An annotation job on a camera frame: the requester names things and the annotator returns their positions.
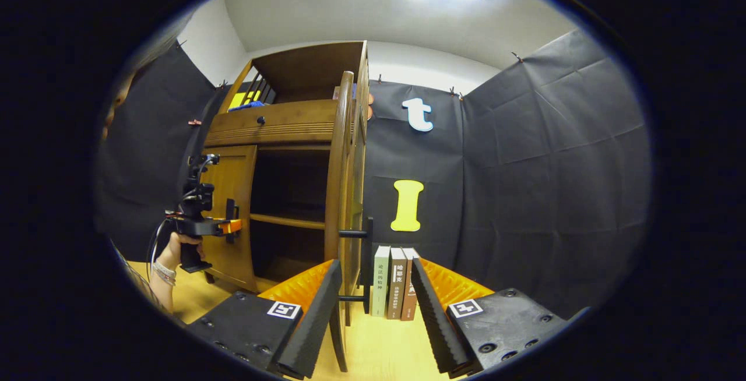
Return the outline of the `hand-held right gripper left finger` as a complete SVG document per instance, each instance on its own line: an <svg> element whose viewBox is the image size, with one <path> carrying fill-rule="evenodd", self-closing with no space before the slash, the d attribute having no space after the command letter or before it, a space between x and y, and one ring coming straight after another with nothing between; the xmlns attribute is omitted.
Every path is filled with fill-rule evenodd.
<svg viewBox="0 0 746 381"><path fill-rule="evenodd" d="M340 261L328 260L264 293L236 292L186 328L250 368L311 378L341 283Z"/></svg>

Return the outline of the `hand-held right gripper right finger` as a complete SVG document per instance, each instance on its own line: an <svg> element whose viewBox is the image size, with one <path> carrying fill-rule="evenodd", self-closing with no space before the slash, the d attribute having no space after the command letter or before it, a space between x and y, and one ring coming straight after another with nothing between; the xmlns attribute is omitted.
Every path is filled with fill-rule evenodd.
<svg viewBox="0 0 746 381"><path fill-rule="evenodd" d="M516 288L494 291L423 258L411 275L438 371L451 379L505 368L568 325Z"/></svg>

